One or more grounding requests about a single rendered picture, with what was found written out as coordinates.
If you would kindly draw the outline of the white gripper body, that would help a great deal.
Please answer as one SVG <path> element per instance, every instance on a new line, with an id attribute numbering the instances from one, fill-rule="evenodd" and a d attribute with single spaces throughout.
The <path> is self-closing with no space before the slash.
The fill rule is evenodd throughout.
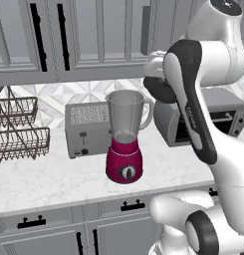
<path id="1" fill-rule="evenodd" d="M 144 74 L 147 77 L 153 78 L 164 78 L 162 63 L 165 57 L 165 52 L 155 51 L 151 52 L 148 59 L 144 65 Z"/>

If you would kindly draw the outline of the magenta blender with clear jug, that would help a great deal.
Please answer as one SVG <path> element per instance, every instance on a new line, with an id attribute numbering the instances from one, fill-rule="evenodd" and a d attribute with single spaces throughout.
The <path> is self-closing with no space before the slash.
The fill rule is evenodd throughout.
<path id="1" fill-rule="evenodd" d="M 116 183 L 136 182 L 143 172 L 137 136 L 150 124 L 154 103 L 133 90 L 111 92 L 106 96 L 106 101 L 112 131 L 106 175 Z"/>

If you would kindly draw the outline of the grey toaster oven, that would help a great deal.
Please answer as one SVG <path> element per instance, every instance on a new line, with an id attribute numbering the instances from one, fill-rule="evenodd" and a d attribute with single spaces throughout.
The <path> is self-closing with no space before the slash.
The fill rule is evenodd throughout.
<path id="1" fill-rule="evenodd" d="M 223 133 L 237 137 L 244 128 L 244 101 L 222 88 L 203 89 L 202 94 L 214 125 Z M 169 147 L 190 145 L 185 120 L 177 103 L 156 101 L 153 119 Z"/>

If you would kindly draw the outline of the silver toaster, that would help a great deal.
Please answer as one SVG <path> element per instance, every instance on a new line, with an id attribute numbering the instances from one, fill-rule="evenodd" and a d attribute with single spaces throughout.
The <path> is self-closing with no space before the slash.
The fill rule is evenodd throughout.
<path id="1" fill-rule="evenodd" d="M 112 142 L 106 102 L 65 105 L 69 158 L 107 153 Z"/>

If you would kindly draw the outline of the grey drawer front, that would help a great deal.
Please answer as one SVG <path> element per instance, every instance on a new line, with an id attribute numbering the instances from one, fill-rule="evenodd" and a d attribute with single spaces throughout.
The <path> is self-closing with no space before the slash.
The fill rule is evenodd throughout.
<path id="1" fill-rule="evenodd" d="M 42 226 L 35 226 L 30 228 L 18 229 L 17 224 L 27 217 L 29 221 L 36 220 L 39 215 L 46 219 L 46 224 Z M 0 217 L 0 235 L 8 233 L 16 233 L 34 229 L 43 229 L 47 227 L 60 226 L 72 224 L 72 212 L 70 207 L 58 208 L 44 211 L 36 211 L 31 213 L 23 213 L 19 215 L 1 216 Z"/>
<path id="2" fill-rule="evenodd" d="M 145 203 L 145 208 L 132 211 L 121 211 L 121 206 L 125 201 L 128 204 L 134 204 L 137 199 Z M 104 218 L 130 215 L 138 212 L 145 212 L 148 211 L 148 204 L 150 199 L 151 199 L 150 195 L 144 195 L 87 204 L 85 206 L 86 218 L 92 221 Z"/>

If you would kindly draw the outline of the grey base cupboard door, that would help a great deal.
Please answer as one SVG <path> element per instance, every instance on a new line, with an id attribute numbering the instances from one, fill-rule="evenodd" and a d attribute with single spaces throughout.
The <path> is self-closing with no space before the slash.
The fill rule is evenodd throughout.
<path id="1" fill-rule="evenodd" d="M 0 255 L 80 255 L 76 231 L 0 239 Z"/>
<path id="2" fill-rule="evenodd" d="M 161 226 L 148 213 L 88 223 L 89 250 L 95 255 L 93 230 L 98 230 L 100 255 L 148 255 Z"/>

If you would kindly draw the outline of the grey wall cupboard door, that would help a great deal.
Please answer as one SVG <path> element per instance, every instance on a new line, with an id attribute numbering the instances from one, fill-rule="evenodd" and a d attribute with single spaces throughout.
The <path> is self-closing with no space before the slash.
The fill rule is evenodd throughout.
<path id="1" fill-rule="evenodd" d="M 41 70 L 31 3 L 41 18 L 47 72 Z M 0 0 L 0 86 L 57 82 L 53 53 L 47 0 Z"/>
<path id="2" fill-rule="evenodd" d="M 150 0 L 147 52 L 166 51 L 185 32 L 199 0 Z"/>
<path id="3" fill-rule="evenodd" d="M 63 4 L 70 53 L 65 71 L 57 4 Z M 140 52 L 142 6 L 149 0 L 56 0 L 53 24 L 62 82 L 130 79 L 143 76 Z"/>

